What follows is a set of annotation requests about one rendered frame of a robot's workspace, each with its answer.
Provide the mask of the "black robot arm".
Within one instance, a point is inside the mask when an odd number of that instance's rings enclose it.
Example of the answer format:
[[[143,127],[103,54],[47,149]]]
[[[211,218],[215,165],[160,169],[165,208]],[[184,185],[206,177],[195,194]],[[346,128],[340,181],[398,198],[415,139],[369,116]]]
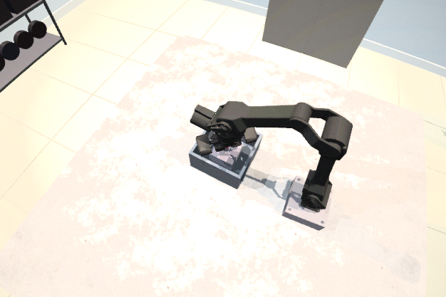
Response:
[[[310,118],[325,120],[322,136],[309,124]],[[336,160],[347,153],[353,123],[328,108],[314,108],[308,103],[290,105],[249,106],[242,101],[230,100],[216,112],[199,104],[190,123],[215,132],[223,142],[241,141],[249,127],[292,128],[321,155],[316,170],[308,171],[301,196],[301,206],[320,212],[325,209],[331,193],[330,173]],[[318,211],[319,210],[319,211]]]

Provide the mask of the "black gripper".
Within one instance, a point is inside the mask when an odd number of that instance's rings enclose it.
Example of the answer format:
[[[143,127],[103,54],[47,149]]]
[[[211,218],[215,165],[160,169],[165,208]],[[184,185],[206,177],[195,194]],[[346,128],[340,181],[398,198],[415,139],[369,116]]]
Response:
[[[243,136],[245,137],[246,144],[256,142],[256,140],[258,139],[255,127],[247,128]],[[225,150],[226,147],[238,147],[242,145],[242,142],[236,139],[232,140],[231,142],[223,142],[218,138],[216,134],[212,134],[210,141],[207,134],[198,135],[195,139],[197,142],[199,154],[201,156],[211,154],[212,149],[210,145],[213,144],[216,152]]]

